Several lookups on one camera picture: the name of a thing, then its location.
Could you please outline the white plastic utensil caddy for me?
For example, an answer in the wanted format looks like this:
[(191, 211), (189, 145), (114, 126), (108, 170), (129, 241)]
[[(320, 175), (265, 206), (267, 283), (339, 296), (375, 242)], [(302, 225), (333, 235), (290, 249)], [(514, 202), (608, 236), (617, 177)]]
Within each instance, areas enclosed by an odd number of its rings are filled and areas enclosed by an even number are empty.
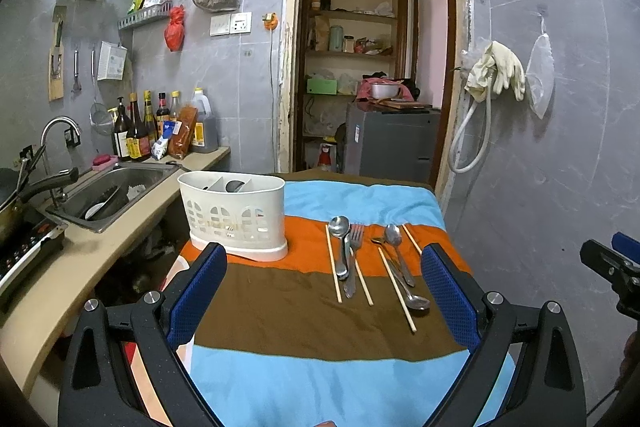
[(201, 251), (209, 243), (228, 254), (273, 262), (288, 254), (284, 229), (285, 181), (218, 171), (189, 171), (178, 178), (191, 244)]

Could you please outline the large steel spoon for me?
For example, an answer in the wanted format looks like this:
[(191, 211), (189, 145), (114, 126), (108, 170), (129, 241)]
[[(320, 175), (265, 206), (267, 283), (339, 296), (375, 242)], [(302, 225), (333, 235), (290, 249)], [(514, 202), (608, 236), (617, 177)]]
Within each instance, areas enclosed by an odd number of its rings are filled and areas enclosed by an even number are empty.
[(338, 240), (340, 248), (338, 248), (338, 260), (336, 262), (336, 275), (340, 281), (344, 281), (348, 277), (347, 266), (347, 246), (346, 241), (350, 232), (350, 223), (345, 216), (336, 216), (328, 223), (329, 233), (334, 239)]

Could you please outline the green box on shelf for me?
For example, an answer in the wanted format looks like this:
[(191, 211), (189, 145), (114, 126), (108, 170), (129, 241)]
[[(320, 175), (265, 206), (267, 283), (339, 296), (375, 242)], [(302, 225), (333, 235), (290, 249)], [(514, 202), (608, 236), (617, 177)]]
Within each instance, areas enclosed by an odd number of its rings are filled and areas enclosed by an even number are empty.
[(326, 78), (309, 78), (306, 92), (313, 95), (337, 95), (337, 81)]

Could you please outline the orange wall hook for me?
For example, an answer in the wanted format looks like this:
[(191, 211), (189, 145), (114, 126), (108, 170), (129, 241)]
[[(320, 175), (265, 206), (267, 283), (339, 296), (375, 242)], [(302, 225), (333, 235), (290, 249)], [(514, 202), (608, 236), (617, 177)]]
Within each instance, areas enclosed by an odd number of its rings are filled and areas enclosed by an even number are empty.
[(262, 17), (265, 30), (274, 31), (279, 25), (279, 19), (275, 12), (269, 12)]

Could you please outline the large vinegar jug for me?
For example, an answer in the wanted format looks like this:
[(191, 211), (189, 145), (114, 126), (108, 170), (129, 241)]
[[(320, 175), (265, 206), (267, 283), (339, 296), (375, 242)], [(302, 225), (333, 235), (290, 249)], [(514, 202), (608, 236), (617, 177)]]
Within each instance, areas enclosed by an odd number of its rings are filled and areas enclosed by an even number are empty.
[(202, 88), (195, 88), (191, 104), (198, 110), (191, 148), (194, 152), (209, 153), (219, 146), (216, 118)]

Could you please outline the striped blue orange brown towel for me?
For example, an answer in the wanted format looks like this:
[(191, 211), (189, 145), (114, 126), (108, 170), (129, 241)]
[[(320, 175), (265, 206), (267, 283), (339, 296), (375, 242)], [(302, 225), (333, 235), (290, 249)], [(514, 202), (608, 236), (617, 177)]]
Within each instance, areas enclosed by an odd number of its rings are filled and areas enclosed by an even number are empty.
[[(412, 335), (371, 239), (407, 225), (420, 247), (454, 251), (435, 196), (422, 187), (296, 181), (284, 189), (288, 254), (231, 258), (190, 356), (190, 374), (227, 426), (420, 426), (469, 351), (437, 308)], [(324, 225), (363, 225), (356, 294), (336, 301)]]

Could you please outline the chrome kitchen faucet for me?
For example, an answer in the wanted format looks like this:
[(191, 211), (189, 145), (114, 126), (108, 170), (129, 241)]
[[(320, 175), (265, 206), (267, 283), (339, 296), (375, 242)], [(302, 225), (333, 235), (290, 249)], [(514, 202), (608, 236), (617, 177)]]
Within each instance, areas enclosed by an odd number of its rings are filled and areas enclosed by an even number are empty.
[(60, 139), (55, 138), (55, 131), (70, 132), (71, 148), (78, 147), (82, 135), (78, 122), (70, 116), (62, 115), (53, 117), (44, 125), (40, 134), (40, 147), (43, 149), (41, 160), (44, 173), (47, 176), (54, 171), (51, 158), (58, 153), (58, 149), (62, 143)]

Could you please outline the pink soap dish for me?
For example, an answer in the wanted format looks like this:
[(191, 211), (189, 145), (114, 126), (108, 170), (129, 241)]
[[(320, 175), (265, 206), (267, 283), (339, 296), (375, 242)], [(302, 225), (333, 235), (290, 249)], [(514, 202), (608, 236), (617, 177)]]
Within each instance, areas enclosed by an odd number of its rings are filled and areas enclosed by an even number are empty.
[(93, 171), (103, 171), (117, 164), (118, 157), (115, 155), (102, 154), (93, 158), (91, 169)]

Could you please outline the grey small fridge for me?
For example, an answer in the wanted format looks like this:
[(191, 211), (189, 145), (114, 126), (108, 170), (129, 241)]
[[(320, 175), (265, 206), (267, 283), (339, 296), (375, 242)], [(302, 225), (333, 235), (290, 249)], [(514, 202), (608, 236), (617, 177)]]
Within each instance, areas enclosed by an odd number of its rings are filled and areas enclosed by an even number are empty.
[(344, 173), (426, 183), (433, 166), (439, 119), (438, 109), (350, 104)]

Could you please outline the white wall socket panel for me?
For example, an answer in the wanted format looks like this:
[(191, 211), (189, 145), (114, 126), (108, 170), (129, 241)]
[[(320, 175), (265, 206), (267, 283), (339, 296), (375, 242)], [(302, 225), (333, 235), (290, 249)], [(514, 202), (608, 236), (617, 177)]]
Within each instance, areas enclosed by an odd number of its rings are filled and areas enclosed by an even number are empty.
[(217, 14), (213, 15), (209, 22), (211, 37), (249, 34), (251, 30), (251, 12)]

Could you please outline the white box on wall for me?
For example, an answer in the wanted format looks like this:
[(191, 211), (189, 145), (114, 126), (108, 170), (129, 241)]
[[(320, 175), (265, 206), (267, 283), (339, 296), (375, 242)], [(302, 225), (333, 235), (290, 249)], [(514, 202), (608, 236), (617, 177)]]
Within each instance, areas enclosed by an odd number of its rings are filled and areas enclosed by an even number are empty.
[(120, 44), (102, 41), (96, 80), (122, 80), (127, 53), (128, 50)]

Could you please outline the wooden shelf unit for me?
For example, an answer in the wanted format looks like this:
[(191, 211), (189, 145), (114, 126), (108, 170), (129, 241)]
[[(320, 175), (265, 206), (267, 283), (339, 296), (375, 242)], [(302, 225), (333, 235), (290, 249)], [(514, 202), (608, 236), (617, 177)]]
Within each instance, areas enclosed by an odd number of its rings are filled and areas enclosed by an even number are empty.
[[(369, 77), (405, 75), (408, 0), (302, 0), (297, 38), (293, 166), (308, 168)], [(306, 92), (309, 78), (337, 81), (337, 95)]]

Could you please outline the grey wall rack with packets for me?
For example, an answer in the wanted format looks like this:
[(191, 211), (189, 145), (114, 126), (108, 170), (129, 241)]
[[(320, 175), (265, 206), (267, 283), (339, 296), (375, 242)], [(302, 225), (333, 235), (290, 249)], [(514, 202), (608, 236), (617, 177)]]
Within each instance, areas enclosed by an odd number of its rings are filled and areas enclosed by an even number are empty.
[(134, 29), (169, 16), (172, 0), (132, 0), (128, 13), (117, 22), (118, 30)]

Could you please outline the steel fork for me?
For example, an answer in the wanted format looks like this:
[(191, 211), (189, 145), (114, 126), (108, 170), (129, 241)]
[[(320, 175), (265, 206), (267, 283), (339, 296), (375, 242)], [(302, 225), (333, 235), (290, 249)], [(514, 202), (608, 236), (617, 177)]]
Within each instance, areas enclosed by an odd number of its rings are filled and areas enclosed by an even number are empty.
[(343, 282), (344, 294), (347, 299), (350, 299), (356, 294), (356, 252), (361, 247), (363, 236), (363, 225), (352, 225), (350, 227), (349, 234), (347, 236), (346, 246), (347, 249), (347, 270), (348, 274), (346, 280)]

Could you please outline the orange spice bag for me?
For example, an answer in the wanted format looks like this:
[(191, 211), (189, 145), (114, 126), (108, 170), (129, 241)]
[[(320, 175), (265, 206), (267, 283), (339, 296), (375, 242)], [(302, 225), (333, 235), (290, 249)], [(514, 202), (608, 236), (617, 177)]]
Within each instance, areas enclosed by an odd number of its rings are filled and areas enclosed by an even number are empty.
[(187, 105), (180, 110), (168, 144), (168, 154), (171, 157), (183, 159), (189, 153), (197, 121), (198, 109), (195, 106)]

